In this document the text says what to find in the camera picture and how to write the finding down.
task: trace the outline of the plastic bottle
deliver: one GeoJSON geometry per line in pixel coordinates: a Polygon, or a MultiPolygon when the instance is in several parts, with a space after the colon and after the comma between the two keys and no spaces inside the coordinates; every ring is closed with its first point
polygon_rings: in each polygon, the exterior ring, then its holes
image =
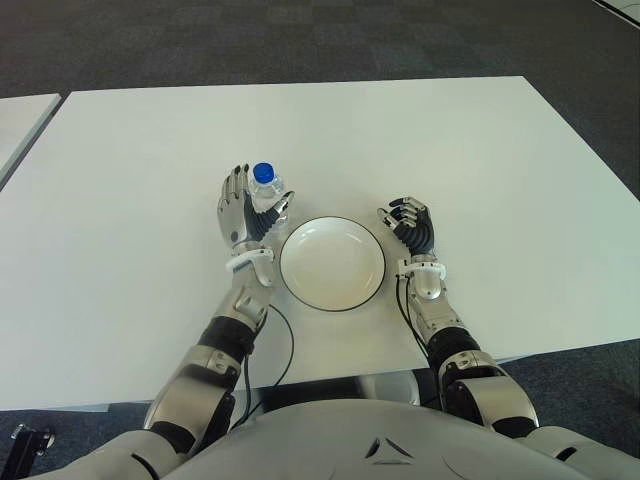
{"type": "MultiPolygon", "coordinates": [[[[258,163],[253,167],[253,178],[249,180],[249,192],[256,212],[265,212],[285,194],[284,181],[279,175],[276,175],[271,164],[258,163]]],[[[287,220],[285,211],[272,228],[277,229],[285,225],[287,220]]]]}

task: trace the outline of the floor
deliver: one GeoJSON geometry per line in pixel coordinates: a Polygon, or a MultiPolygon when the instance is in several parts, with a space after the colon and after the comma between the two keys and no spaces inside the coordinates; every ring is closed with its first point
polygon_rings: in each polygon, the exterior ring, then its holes
{"type": "MultiPolygon", "coordinates": [[[[524,75],[640,197],[640,31],[591,0],[0,0],[0,97],[494,75],[524,75]]],[[[640,341],[507,368],[543,424],[640,457],[640,341]]],[[[145,408],[0,413],[0,464],[20,421],[58,432],[41,472],[145,408]]]]}
{"type": "Polygon", "coordinates": [[[638,0],[601,0],[627,17],[635,20],[640,28],[640,2],[638,0]]]}

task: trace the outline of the white plate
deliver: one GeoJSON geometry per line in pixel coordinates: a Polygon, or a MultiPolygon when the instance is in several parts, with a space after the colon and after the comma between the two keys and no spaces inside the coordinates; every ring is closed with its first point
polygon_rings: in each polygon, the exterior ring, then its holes
{"type": "Polygon", "coordinates": [[[321,217],[289,236],[280,255],[282,278],[301,302],[339,312],[358,307],[380,288],[385,261],[376,238],[362,225],[321,217]]]}

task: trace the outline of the black cable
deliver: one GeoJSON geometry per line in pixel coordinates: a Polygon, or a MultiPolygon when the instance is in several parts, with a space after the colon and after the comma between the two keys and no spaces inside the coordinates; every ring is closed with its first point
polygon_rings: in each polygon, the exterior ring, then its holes
{"type": "Polygon", "coordinates": [[[244,367],[242,367],[244,373],[244,388],[246,392],[246,403],[244,406],[244,412],[242,416],[238,419],[236,423],[233,424],[231,430],[236,428],[238,425],[242,425],[249,418],[249,409],[251,408],[251,384],[249,383],[249,355],[244,357],[244,367]]]}
{"type": "MultiPolygon", "coordinates": [[[[276,382],[271,386],[271,388],[273,387],[277,387],[278,385],[280,385],[280,382],[284,379],[285,375],[287,374],[287,372],[289,372],[289,367],[291,367],[291,362],[293,361],[293,354],[295,352],[295,345],[296,345],[296,341],[295,341],[295,337],[293,336],[293,329],[291,328],[291,324],[289,323],[289,320],[287,319],[287,317],[284,315],[284,313],[282,313],[280,311],[279,308],[277,308],[274,305],[269,305],[269,307],[271,307],[272,309],[274,309],[279,315],[280,317],[282,317],[282,319],[284,320],[284,323],[287,325],[287,328],[289,329],[289,336],[291,337],[291,353],[289,354],[289,361],[287,362],[287,366],[284,367],[284,371],[282,372],[282,375],[280,375],[280,378],[278,378],[278,380],[276,380],[276,382]]],[[[251,415],[253,415],[253,413],[260,408],[260,405],[262,405],[262,402],[264,399],[261,399],[250,411],[248,411],[249,409],[249,404],[250,404],[250,398],[248,397],[249,401],[247,403],[247,406],[245,407],[245,414],[242,415],[242,417],[240,417],[240,419],[233,424],[233,427],[231,427],[231,429],[233,430],[234,428],[242,425],[244,422],[246,422],[249,417],[251,417],[251,415]]]]}
{"type": "Polygon", "coordinates": [[[400,310],[400,313],[402,314],[402,318],[404,319],[405,323],[407,324],[407,327],[409,327],[409,330],[411,330],[411,333],[413,334],[413,338],[415,339],[416,343],[418,344],[418,348],[420,349],[420,351],[422,352],[422,354],[424,355],[425,359],[427,359],[427,362],[428,362],[429,361],[429,357],[427,356],[427,345],[424,343],[424,340],[422,339],[420,334],[413,327],[413,325],[411,323],[411,320],[409,319],[407,314],[404,312],[404,308],[402,308],[402,301],[400,300],[400,276],[398,276],[398,275],[396,275],[396,303],[398,304],[398,309],[400,310]]]}
{"type": "Polygon", "coordinates": [[[427,351],[427,344],[424,343],[422,335],[420,335],[420,333],[415,329],[415,327],[413,326],[413,321],[411,320],[411,309],[409,308],[409,284],[410,283],[411,283],[411,277],[407,277],[407,285],[405,287],[405,292],[404,292],[404,294],[405,294],[405,305],[406,305],[405,308],[407,309],[407,321],[411,325],[413,331],[418,335],[418,338],[416,338],[416,340],[422,346],[422,349],[426,352],[427,351]]]}
{"type": "MultiPolygon", "coordinates": [[[[400,313],[402,314],[402,318],[404,318],[405,323],[407,324],[407,326],[411,330],[411,333],[413,333],[413,338],[415,338],[416,343],[418,344],[418,348],[420,349],[420,351],[424,355],[424,358],[427,360],[427,362],[429,362],[429,355],[427,354],[427,345],[426,345],[425,341],[422,339],[422,337],[420,336],[420,334],[413,327],[413,324],[411,323],[411,311],[409,309],[409,283],[410,282],[411,282],[411,279],[407,278],[407,286],[406,286],[406,290],[405,290],[405,300],[406,300],[407,313],[404,312],[404,309],[402,308],[402,302],[400,301],[400,276],[399,275],[396,275],[396,302],[398,303],[398,309],[400,310],[400,313]]],[[[430,403],[433,400],[437,399],[438,400],[438,405],[440,406],[440,410],[444,411],[444,408],[443,408],[444,406],[442,405],[442,397],[440,395],[440,385],[439,385],[439,382],[438,382],[437,378],[435,380],[435,387],[436,387],[436,396],[433,397],[433,398],[430,398],[425,403],[430,403]]]]}

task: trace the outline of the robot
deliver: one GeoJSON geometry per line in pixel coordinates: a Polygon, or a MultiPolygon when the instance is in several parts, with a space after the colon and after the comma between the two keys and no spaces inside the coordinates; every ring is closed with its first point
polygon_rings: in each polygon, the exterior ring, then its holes
{"type": "Polygon", "coordinates": [[[344,399],[289,406],[229,431],[241,365],[267,318],[273,256],[261,245],[289,192],[256,213],[249,166],[226,178],[218,221],[231,288],[197,345],[160,391],[141,430],[40,480],[634,479],[640,462],[575,432],[540,427],[524,390],[482,351],[450,306],[428,208],[400,198],[378,215],[411,255],[401,264],[442,411],[344,399]]]}

